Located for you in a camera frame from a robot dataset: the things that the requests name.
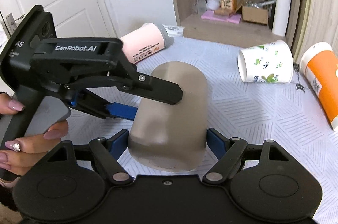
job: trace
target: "screw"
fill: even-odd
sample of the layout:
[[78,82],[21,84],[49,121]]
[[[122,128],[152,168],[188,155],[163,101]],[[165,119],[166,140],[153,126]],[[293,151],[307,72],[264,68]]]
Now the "screw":
[[223,176],[219,173],[208,173],[206,175],[206,179],[209,181],[219,181],[223,178]]
[[141,82],[143,82],[143,81],[146,80],[146,77],[145,77],[144,75],[140,75],[140,76],[139,76],[139,80],[140,80]]
[[172,182],[170,180],[163,181],[163,184],[166,186],[170,186]]
[[127,173],[116,173],[113,175],[115,181],[126,181],[129,179],[129,174]]
[[103,140],[105,140],[104,137],[97,137],[96,139],[99,140],[100,142],[103,141]]

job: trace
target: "patterned tablecloth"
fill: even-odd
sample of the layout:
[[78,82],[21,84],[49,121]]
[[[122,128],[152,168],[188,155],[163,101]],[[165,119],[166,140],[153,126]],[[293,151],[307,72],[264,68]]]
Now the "patterned tablecloth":
[[[338,223],[338,133],[330,127],[322,107],[305,79],[294,73],[290,84],[243,83],[237,68],[240,48],[177,37],[175,43],[137,64],[138,71],[150,74],[158,65],[182,61],[199,68],[209,87],[209,127],[226,137],[241,137],[250,144],[274,139],[305,166],[320,182],[323,199],[315,214],[320,224]],[[305,90],[297,89],[300,83]],[[111,102],[137,106],[140,98],[97,88],[95,93]],[[86,144],[98,136],[111,137],[130,129],[132,121],[102,120],[73,111],[68,119],[74,144]],[[186,174],[203,176],[216,158],[207,148],[200,166]],[[137,174],[171,175],[137,163],[126,150],[119,163],[132,176]],[[257,162],[247,162],[252,166]]]

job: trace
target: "shelf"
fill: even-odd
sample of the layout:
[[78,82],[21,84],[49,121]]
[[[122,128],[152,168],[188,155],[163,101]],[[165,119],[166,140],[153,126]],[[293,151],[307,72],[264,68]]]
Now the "shelf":
[[185,27],[184,37],[207,40],[233,46],[248,48],[276,40],[286,40],[285,37],[274,35],[268,26],[247,23],[223,23],[201,19],[200,15],[192,14],[181,22]]

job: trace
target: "finger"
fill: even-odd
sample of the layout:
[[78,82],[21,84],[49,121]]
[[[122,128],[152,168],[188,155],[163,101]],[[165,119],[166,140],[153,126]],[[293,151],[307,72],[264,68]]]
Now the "finger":
[[13,150],[13,145],[18,143],[20,149],[25,153],[43,153],[53,149],[60,141],[62,137],[68,133],[68,122],[63,121],[54,124],[50,131],[45,134],[38,134],[36,136],[27,136],[7,141],[6,147]]
[[10,150],[0,151],[0,163],[6,163],[17,167],[31,167],[34,166],[45,153],[25,153],[15,152]]
[[9,170],[11,173],[16,175],[25,175],[31,169],[31,167],[17,167],[8,165],[6,163],[0,163],[0,168]]
[[25,106],[12,99],[8,94],[0,94],[0,113],[1,114],[16,114],[18,111],[22,111]]
[[[51,133],[51,131],[60,131],[60,134],[56,134],[56,132]],[[62,138],[66,136],[68,133],[68,122],[67,120],[61,121],[59,123],[55,123],[52,125],[48,131],[44,134],[44,139],[53,139],[53,138]]]

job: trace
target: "orange label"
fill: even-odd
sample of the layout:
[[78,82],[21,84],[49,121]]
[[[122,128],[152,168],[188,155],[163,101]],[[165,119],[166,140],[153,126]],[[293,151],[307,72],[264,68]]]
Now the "orange label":
[[322,51],[310,60],[307,67],[319,84],[316,85],[313,78],[312,82],[308,78],[308,69],[305,76],[311,85],[314,84],[314,90],[332,122],[338,116],[338,59],[332,51]]

